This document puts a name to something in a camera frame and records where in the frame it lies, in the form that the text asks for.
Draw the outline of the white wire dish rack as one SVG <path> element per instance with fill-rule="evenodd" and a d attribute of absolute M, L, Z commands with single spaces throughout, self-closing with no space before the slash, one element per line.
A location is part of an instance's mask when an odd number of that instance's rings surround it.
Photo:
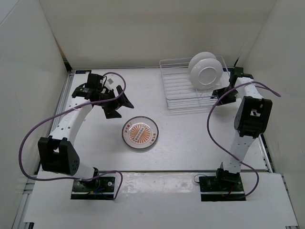
<path fill-rule="evenodd" d="M 234 68 L 233 65 L 227 64 L 221 55 L 217 55 L 216 59 L 222 64 L 222 68 Z M 189 80 L 188 65 L 190 60 L 191 57 L 159 61 L 169 110 L 195 109 L 199 107 L 209 109 L 217 101 L 217 98 L 211 97 L 213 90 L 224 88 L 229 84 L 230 72 L 223 71 L 220 81 L 213 88 L 207 90 L 195 89 Z"/>

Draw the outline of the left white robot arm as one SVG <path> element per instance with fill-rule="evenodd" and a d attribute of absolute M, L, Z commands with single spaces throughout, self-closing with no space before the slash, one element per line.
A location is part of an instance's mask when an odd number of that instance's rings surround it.
<path fill-rule="evenodd" d="M 134 108 L 120 85 L 112 89 L 109 83 L 99 83 L 90 88 L 84 83 L 72 93 L 69 106 L 71 112 L 62 117 L 58 126 L 48 137 L 42 137 L 38 141 L 43 170 L 80 178 L 80 183 L 89 191 L 98 189 L 99 172 L 98 169 L 80 161 L 74 149 L 74 142 L 82 123 L 96 101 L 101 101 L 98 106 L 103 109 L 107 119 L 121 118 L 117 110 L 122 106 Z"/>

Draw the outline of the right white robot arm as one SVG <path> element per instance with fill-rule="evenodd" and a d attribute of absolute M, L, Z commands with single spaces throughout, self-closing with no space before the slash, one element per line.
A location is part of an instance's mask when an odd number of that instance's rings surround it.
<path fill-rule="evenodd" d="M 216 171 L 214 186 L 221 191 L 233 188 L 240 178 L 241 165 L 249 147 L 259 135 L 263 134 L 267 128 L 271 114 L 273 102 L 265 99 L 258 92 L 256 84 L 265 89 L 267 86 L 254 81 L 251 74 L 236 72 L 231 73 L 229 86 L 213 92 L 218 100 L 213 105 L 208 114 L 207 130 L 210 134 L 209 121 L 216 106 L 233 103 L 236 97 L 241 98 L 241 103 L 234 119 L 235 135 L 229 150 L 216 145 L 228 154 Z"/>

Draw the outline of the orange patterned glass plate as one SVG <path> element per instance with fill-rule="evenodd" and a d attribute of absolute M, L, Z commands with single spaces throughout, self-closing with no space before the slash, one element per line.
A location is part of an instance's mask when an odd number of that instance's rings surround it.
<path fill-rule="evenodd" d="M 122 128 L 122 139 L 131 149 L 144 151 L 152 148 L 159 137 L 158 125 L 149 117 L 136 116 Z"/>

